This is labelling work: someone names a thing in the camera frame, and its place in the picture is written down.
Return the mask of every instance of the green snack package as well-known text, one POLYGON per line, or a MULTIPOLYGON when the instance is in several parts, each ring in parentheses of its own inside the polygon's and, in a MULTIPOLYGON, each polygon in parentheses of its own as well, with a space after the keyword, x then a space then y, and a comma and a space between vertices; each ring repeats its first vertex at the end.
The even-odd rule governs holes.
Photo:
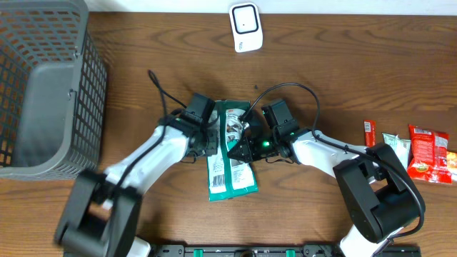
POLYGON ((240 140, 243 125, 239 116, 249 108, 247 101, 217 101, 209 119, 218 131, 217 154, 206 158, 209 200, 217 201, 258 191, 256 178, 248 163, 229 159, 227 153, 240 140))

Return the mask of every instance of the white wall outlet device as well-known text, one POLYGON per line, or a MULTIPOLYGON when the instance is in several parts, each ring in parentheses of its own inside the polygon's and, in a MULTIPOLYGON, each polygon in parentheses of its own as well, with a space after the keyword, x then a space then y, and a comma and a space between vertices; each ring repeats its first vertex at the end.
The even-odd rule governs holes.
POLYGON ((236 52, 253 51, 262 47, 262 25, 255 4, 243 3, 230 7, 230 22, 236 52))

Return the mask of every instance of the red candy bar wrapper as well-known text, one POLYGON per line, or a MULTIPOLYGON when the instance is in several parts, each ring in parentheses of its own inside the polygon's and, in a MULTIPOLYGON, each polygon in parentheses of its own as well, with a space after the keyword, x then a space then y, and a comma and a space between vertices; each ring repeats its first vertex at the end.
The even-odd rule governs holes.
POLYGON ((411 178, 434 183, 452 183, 446 153, 449 135, 409 125, 413 160, 409 164, 411 178))
POLYGON ((365 146, 372 147, 376 144, 376 122, 364 120, 365 126, 365 146))

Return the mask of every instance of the wooden table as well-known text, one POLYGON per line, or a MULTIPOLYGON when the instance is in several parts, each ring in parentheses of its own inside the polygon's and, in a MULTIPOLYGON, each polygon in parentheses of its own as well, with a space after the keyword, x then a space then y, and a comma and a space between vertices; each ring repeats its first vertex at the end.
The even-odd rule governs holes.
MULTIPOLYGON (((457 150, 457 19, 430 16, 263 15, 263 47, 237 54, 224 14, 91 14, 89 28, 109 65, 101 168, 120 161, 153 132, 162 109, 149 81, 184 103, 193 92, 254 100, 274 84, 310 85, 321 99, 318 127, 363 144, 363 120, 408 138, 408 124, 447 131, 457 150)), ((311 125, 314 100, 287 100, 311 125)), ((169 109, 177 105, 168 101, 169 109)), ((208 201, 206 161, 171 167, 144 197, 138 234, 151 242, 302 244, 339 241, 351 227, 336 181, 315 168, 253 165, 259 192, 208 201)), ((457 188, 417 181, 427 204, 417 243, 423 256, 457 251, 457 188)), ((72 181, 0 180, 0 255, 60 256, 52 243, 72 181)))

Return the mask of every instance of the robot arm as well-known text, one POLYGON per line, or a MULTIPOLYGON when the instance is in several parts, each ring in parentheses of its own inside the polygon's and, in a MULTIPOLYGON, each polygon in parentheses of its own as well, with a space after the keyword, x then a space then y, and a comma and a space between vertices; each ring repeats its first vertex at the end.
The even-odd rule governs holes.
POLYGON ((160 120, 152 137, 103 173, 83 171, 59 221, 54 240, 77 256, 147 256, 149 244, 135 238, 142 195, 184 156, 210 156, 217 151, 216 131, 207 129, 214 101, 195 94, 180 116, 160 120), (90 205, 111 209, 107 221, 90 205))
POLYGON ((340 243, 346 257, 372 256, 416 219, 419 209, 413 194, 425 210, 420 193, 390 146, 384 143, 372 148, 351 146, 320 131, 313 133, 309 129, 300 129, 281 99, 262 106, 262 111, 271 132, 266 136, 242 138, 228 152, 228 157, 249 163, 281 155, 336 178, 354 222, 350 233, 340 243), (366 153, 370 159, 389 163, 398 174, 379 167, 365 156, 349 152, 349 148, 360 154, 366 153), (384 179, 387 185, 373 192, 370 183, 384 179), (413 194, 405 183, 412 188, 413 194))

